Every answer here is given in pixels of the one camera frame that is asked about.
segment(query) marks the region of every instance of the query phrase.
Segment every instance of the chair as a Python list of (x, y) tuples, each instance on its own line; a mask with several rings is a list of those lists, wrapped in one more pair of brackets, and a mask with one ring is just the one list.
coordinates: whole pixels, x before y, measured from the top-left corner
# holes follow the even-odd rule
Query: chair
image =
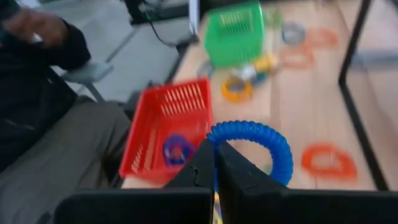
[(85, 86), (97, 102), (105, 102), (104, 98), (94, 87), (94, 83), (102, 80), (112, 70), (113, 66), (108, 63), (90, 61), (78, 70), (64, 73), (61, 77), (66, 82), (78, 83)]

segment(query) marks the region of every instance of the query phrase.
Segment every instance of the black cable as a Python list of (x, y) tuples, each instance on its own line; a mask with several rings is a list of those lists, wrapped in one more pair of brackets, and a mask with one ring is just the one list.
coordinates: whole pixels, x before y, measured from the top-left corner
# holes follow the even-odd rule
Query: black cable
[(152, 30), (154, 31), (154, 33), (155, 33), (157, 39), (158, 39), (162, 44), (164, 44), (164, 45), (166, 45), (166, 46), (168, 46), (168, 47), (176, 47), (176, 46), (178, 45), (178, 44), (175, 44), (175, 43), (166, 42), (166, 41), (162, 40), (162, 39), (159, 37), (159, 35), (157, 34), (156, 29), (155, 29), (155, 27), (154, 27), (154, 24), (153, 24), (152, 21), (150, 20), (149, 16), (148, 16), (148, 22), (149, 22), (149, 25), (152, 27)]

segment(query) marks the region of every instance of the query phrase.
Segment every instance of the coiled cord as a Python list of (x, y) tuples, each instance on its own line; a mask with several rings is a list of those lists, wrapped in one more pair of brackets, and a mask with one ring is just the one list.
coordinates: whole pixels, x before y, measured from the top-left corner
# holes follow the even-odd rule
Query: coiled cord
[(224, 141), (242, 139), (256, 142), (268, 148), (271, 154), (272, 172), (269, 176), (283, 185), (287, 185), (292, 178), (293, 157), (290, 146), (285, 137), (269, 126), (253, 121), (222, 122), (211, 127), (207, 138), (215, 146), (215, 159), (218, 145)]

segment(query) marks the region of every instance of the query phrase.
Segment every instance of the plastic basket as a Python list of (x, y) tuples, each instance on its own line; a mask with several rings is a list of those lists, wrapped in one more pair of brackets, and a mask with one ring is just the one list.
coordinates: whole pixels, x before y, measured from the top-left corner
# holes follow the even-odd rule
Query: plastic basket
[(264, 36), (260, 3), (242, 3), (209, 12), (205, 49), (215, 67), (240, 65), (261, 55)]
[(166, 166), (163, 143), (181, 134), (198, 147), (213, 124), (207, 78), (144, 91), (124, 151), (120, 176), (166, 184), (182, 166)]

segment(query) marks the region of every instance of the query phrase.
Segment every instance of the green basket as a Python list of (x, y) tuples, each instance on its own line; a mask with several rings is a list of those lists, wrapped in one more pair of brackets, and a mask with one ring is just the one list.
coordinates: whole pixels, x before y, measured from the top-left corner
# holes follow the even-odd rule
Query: green basket
[(261, 55), (264, 36), (260, 3), (237, 4), (209, 12), (205, 49), (215, 67), (241, 65)]

